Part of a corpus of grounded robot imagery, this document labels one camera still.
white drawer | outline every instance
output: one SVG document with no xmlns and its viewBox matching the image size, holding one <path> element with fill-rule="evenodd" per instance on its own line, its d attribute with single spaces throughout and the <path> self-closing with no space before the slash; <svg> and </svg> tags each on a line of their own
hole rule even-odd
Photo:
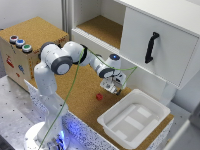
<svg viewBox="0 0 200 150">
<path fill-rule="evenodd" d="M 145 63 L 153 32 L 160 35 L 154 40 L 151 56 Z M 120 54 L 137 65 L 179 86 L 198 38 L 180 29 L 127 8 Z"/>
</svg>

robotic arm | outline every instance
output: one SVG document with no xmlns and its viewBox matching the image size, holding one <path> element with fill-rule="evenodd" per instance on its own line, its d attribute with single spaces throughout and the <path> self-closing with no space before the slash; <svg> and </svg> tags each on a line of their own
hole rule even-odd
<svg viewBox="0 0 200 150">
<path fill-rule="evenodd" d="M 75 42 L 68 42 L 64 45 L 63 48 L 59 48 L 52 42 L 45 43 L 41 47 L 41 55 L 39 56 L 41 62 L 34 68 L 35 81 L 37 83 L 40 101 L 48 109 L 48 115 L 45 118 L 45 123 L 42 128 L 37 133 L 35 141 L 37 145 L 40 145 L 49 130 L 50 126 L 54 122 L 54 119 L 57 117 L 61 104 L 63 100 L 56 94 L 57 84 L 54 77 L 54 74 L 63 75 L 67 73 L 72 64 L 77 65 L 80 59 L 82 50 L 84 53 L 80 60 L 80 66 L 90 66 L 96 71 L 97 75 L 100 78 L 103 78 L 100 86 L 106 89 L 111 93 L 117 93 L 117 87 L 125 88 L 126 75 L 121 72 L 121 59 L 116 54 L 111 54 L 109 58 L 104 61 L 103 58 L 98 55 L 97 57 L 105 64 L 109 65 L 109 68 L 104 63 L 102 63 L 95 55 L 90 53 L 90 51 L 84 45 L 77 44 Z M 68 106 L 65 105 L 62 113 L 60 114 L 57 121 L 54 123 L 54 126 L 50 130 L 48 136 L 43 141 L 42 148 L 43 150 L 50 149 L 56 150 L 66 149 L 65 138 L 61 138 L 63 127 L 62 127 L 62 116 L 65 115 L 68 111 Z"/>
<path fill-rule="evenodd" d="M 115 70 L 105 65 L 107 64 L 110 67 L 120 69 L 121 58 L 118 55 L 111 54 L 106 61 L 98 55 L 97 57 L 105 62 L 103 64 L 84 45 L 68 42 L 60 49 L 54 43 L 48 42 L 41 47 L 41 63 L 34 69 L 35 80 L 41 95 L 49 96 L 56 92 L 57 84 L 54 73 L 63 75 L 69 71 L 72 64 L 77 65 L 83 49 L 84 53 L 80 60 L 80 66 L 90 64 L 97 75 L 103 78 L 100 84 L 101 87 L 111 93 L 117 93 L 116 87 L 122 88 L 126 75 L 120 70 Z"/>
</svg>

cabinet handle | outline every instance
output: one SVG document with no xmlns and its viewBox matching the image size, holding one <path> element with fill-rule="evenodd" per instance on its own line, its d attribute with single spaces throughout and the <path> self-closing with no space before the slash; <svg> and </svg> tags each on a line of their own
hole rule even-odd
<svg viewBox="0 0 200 150">
<path fill-rule="evenodd" d="M 149 62 L 151 62 L 153 60 L 153 57 L 151 57 L 151 53 L 153 50 L 153 45 L 154 45 L 154 40 L 157 39 L 160 35 L 156 32 L 153 32 L 153 36 L 151 37 L 150 41 L 149 41 L 149 45 L 147 48 L 147 53 L 146 53 L 146 57 L 145 57 L 145 63 L 148 64 Z"/>
</svg>

green cable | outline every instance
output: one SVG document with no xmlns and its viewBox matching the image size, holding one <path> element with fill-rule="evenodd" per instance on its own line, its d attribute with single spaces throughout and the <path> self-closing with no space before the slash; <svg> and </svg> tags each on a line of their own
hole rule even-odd
<svg viewBox="0 0 200 150">
<path fill-rule="evenodd" d="M 89 50 L 89 51 L 90 51 L 94 56 L 96 56 L 96 57 L 98 58 L 98 56 L 97 56 L 96 54 L 94 54 L 91 50 Z M 64 108 L 64 105 L 66 104 L 66 101 L 67 101 L 67 99 L 69 98 L 69 95 L 70 95 L 70 93 L 71 93 L 71 91 L 72 91 L 72 89 L 73 89 L 73 86 L 74 86 L 74 84 L 75 84 L 75 81 L 76 81 L 76 77 L 77 77 L 78 70 L 79 70 L 79 64 L 80 64 L 81 57 L 83 56 L 83 52 L 84 52 L 84 49 L 83 49 L 82 52 L 81 52 L 81 55 L 80 55 L 80 58 L 79 58 L 79 62 L 78 62 L 78 66 L 77 66 L 76 73 L 75 73 L 75 77 L 74 77 L 73 83 L 72 83 L 72 85 L 71 85 L 71 88 L 70 88 L 70 90 L 69 90 L 69 92 L 68 92 L 68 94 L 67 94 L 67 97 L 65 98 L 65 101 L 64 101 L 64 103 L 63 103 L 63 106 L 62 106 L 62 108 L 60 109 L 60 111 L 59 111 L 58 115 L 56 116 L 55 120 L 54 120 L 53 123 L 51 124 L 49 130 L 47 131 L 47 133 L 46 133 L 44 139 L 42 140 L 42 142 L 41 142 L 40 147 L 39 147 L 38 150 L 40 150 L 40 148 L 42 147 L 42 144 L 44 143 L 44 140 L 46 139 L 46 137 L 47 137 L 47 135 L 49 134 L 51 128 L 53 127 L 53 125 L 55 124 L 56 120 L 57 120 L 58 117 L 60 116 L 60 114 L 61 114 L 61 112 L 62 112 L 62 110 L 63 110 L 63 108 Z M 132 72 L 129 74 L 128 78 L 126 79 L 126 81 L 125 81 L 124 84 L 122 85 L 121 90 L 123 89 L 125 83 L 128 81 L 128 79 L 130 78 L 130 76 L 133 74 L 133 72 L 137 69 L 137 67 L 128 68 L 128 69 L 117 69 L 117 68 L 114 68 L 114 67 L 111 67 L 111 66 L 107 65 L 107 64 L 104 63 L 101 59 L 99 59 L 99 60 L 100 60 L 103 64 L 105 64 L 107 67 L 112 68 L 112 69 L 115 69 L 115 70 L 121 70 L 121 71 L 132 70 Z"/>
<path fill-rule="evenodd" d="M 76 81 L 76 77 L 77 77 L 78 69 L 79 69 L 79 64 L 80 64 L 81 57 L 83 56 L 83 52 L 84 52 L 84 50 L 82 50 L 82 52 L 81 52 L 81 55 L 80 55 L 80 58 L 79 58 L 79 62 L 78 62 L 78 66 L 77 66 L 76 73 L 75 73 L 75 77 L 74 77 L 73 83 L 72 83 L 72 85 L 71 85 L 71 88 L 70 88 L 70 90 L 69 90 L 69 92 L 68 92 L 68 94 L 67 94 L 67 97 L 66 97 L 66 99 L 65 99 L 65 101 L 64 101 L 64 103 L 63 103 L 63 106 L 62 106 L 62 108 L 60 109 L 60 111 L 59 111 L 58 115 L 56 116 L 55 120 L 54 120 L 53 123 L 51 124 L 49 130 L 47 131 L 47 133 L 46 133 L 44 139 L 42 140 L 42 143 L 40 144 L 40 147 L 39 147 L 38 150 L 40 150 L 42 144 L 44 143 L 44 140 L 46 139 L 46 137 L 47 137 L 47 135 L 49 134 L 51 128 L 52 128 L 53 125 L 54 125 L 54 123 L 56 122 L 56 120 L 57 120 L 58 117 L 60 116 L 60 114 L 61 114 L 61 112 L 62 112 L 62 110 L 63 110 L 63 108 L 64 108 L 64 106 L 65 106 L 65 104 L 66 104 L 66 101 L 67 101 L 67 99 L 69 98 L 69 95 L 70 95 L 70 93 L 71 93 L 71 91 L 72 91 L 72 89 L 73 89 L 73 86 L 74 86 L 74 84 L 75 84 L 75 81 Z"/>
</svg>

white plastic bin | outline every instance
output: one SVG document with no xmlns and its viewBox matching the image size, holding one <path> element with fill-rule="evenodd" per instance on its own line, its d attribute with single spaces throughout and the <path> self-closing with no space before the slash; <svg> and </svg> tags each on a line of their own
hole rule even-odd
<svg viewBox="0 0 200 150">
<path fill-rule="evenodd" d="M 98 118 L 105 133 L 126 149 L 137 148 L 169 115 L 170 109 L 133 90 Z"/>
</svg>

